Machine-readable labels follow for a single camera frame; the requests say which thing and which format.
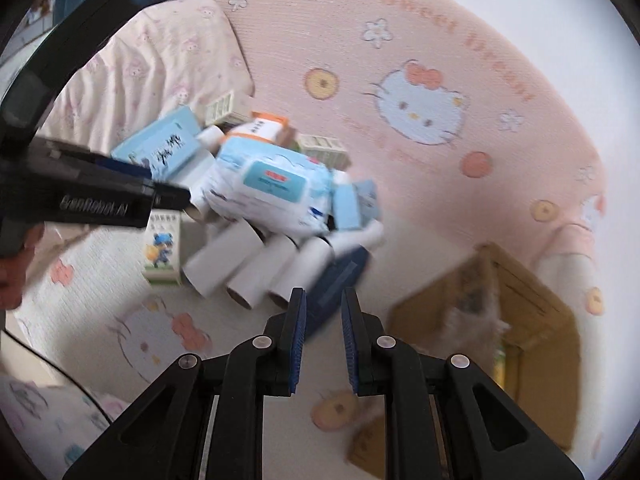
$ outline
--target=yellow donut print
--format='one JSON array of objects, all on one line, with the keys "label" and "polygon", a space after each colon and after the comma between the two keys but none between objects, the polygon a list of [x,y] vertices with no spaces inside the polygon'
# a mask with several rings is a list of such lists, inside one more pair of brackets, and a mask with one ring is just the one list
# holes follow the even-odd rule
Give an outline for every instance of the yellow donut print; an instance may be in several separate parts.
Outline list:
[{"label": "yellow donut print", "polygon": [[602,299],[602,292],[594,286],[587,292],[587,312],[594,316],[602,316],[604,314],[604,300]]},{"label": "yellow donut print", "polygon": [[305,75],[305,88],[313,99],[324,101],[338,93],[338,76],[324,68],[313,68]]},{"label": "yellow donut print", "polygon": [[355,421],[360,413],[358,397],[340,392],[322,400],[311,411],[311,420],[322,431],[337,431]]},{"label": "yellow donut print", "polygon": [[558,218],[560,208],[549,200],[536,200],[531,204],[530,211],[536,222],[551,222]]}]

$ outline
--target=open cardboard box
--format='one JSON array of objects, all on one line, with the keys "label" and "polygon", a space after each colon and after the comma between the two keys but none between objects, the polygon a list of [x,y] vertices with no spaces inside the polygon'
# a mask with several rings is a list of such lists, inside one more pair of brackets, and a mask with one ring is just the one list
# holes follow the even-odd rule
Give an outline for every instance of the open cardboard box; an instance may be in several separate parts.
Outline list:
[{"label": "open cardboard box", "polygon": [[[527,415],[564,451],[572,446],[578,412],[580,336],[574,314],[532,272],[496,244],[477,253],[427,288],[396,305],[389,334],[424,347],[442,331],[449,309],[486,308],[497,302],[500,318],[510,328],[502,335],[504,389]],[[492,373],[489,345],[456,348]],[[355,437],[349,459],[384,478],[384,422],[377,419]]]}]

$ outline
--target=hello kitty print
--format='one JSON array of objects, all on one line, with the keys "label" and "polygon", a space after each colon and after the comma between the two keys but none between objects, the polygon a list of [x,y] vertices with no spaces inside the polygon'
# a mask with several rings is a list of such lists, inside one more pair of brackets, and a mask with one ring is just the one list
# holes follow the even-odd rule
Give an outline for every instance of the hello kitty print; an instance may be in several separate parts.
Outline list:
[{"label": "hello kitty print", "polygon": [[375,84],[383,119],[408,139],[436,146],[460,136],[468,99],[442,85],[442,72],[410,60]]},{"label": "hello kitty print", "polygon": [[149,383],[178,357],[187,353],[212,357],[210,336],[198,329],[191,316],[172,316],[164,301],[152,296],[122,318],[116,318],[120,349],[129,365]]}]

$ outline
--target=black cable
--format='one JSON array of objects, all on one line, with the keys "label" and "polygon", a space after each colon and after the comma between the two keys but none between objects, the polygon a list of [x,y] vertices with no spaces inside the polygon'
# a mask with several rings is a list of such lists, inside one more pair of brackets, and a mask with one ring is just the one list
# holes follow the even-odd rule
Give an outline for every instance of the black cable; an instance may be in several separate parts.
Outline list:
[{"label": "black cable", "polygon": [[18,345],[20,345],[22,348],[24,348],[25,350],[29,351],[30,353],[32,353],[33,355],[35,355],[38,359],[40,359],[41,361],[46,362],[47,365],[49,365],[51,368],[53,368],[55,371],[57,371],[59,374],[61,374],[62,376],[64,376],[66,379],[68,379],[71,383],[73,383],[73,385],[80,390],[82,393],[84,393],[87,397],[87,399],[89,399],[96,408],[98,408],[98,411],[102,414],[102,416],[105,418],[105,420],[107,421],[107,423],[109,425],[111,425],[111,423],[113,422],[111,420],[111,417],[109,415],[107,415],[107,412],[105,412],[102,408],[102,406],[100,405],[100,403],[95,400],[94,396],[92,396],[92,394],[90,394],[83,386],[82,384],[80,384],[78,381],[76,381],[72,376],[70,376],[68,373],[66,373],[62,368],[60,368],[59,366],[53,364],[51,361],[49,361],[49,359],[47,359],[46,357],[44,357],[44,355],[40,354],[39,352],[35,351],[33,348],[31,348],[29,345],[23,343],[22,341],[20,341],[15,335],[13,335],[11,332],[9,332],[7,329],[3,328],[2,331],[7,334],[9,336],[10,339],[13,340],[13,342],[18,343]]}]

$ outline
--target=bed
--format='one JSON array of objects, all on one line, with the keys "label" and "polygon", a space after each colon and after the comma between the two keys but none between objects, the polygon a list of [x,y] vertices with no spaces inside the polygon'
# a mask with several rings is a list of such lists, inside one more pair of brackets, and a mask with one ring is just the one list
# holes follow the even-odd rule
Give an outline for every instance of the bed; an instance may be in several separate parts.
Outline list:
[{"label": "bed", "polygon": [[[217,95],[254,85],[260,107],[301,133],[331,131],[350,150],[350,172],[380,186],[387,241],[358,290],[366,310],[384,319],[486,240],[572,308],[582,363],[569,454],[594,470],[608,307],[594,232],[607,213],[606,174],[545,77],[451,0],[172,0],[139,13],[74,76],[40,134],[108,152],[178,105],[202,120]],[[196,246],[207,236],[193,222],[185,229]],[[52,226],[17,313],[36,348],[126,400],[181,352],[176,320],[207,336],[198,352],[208,357],[278,311],[268,301],[245,311],[224,292],[151,289],[137,272],[141,236]],[[353,428],[322,433],[309,415],[348,387],[340,340],[336,321],[305,346],[299,394],[286,409],[267,404],[266,478],[366,478],[344,462]]]}]

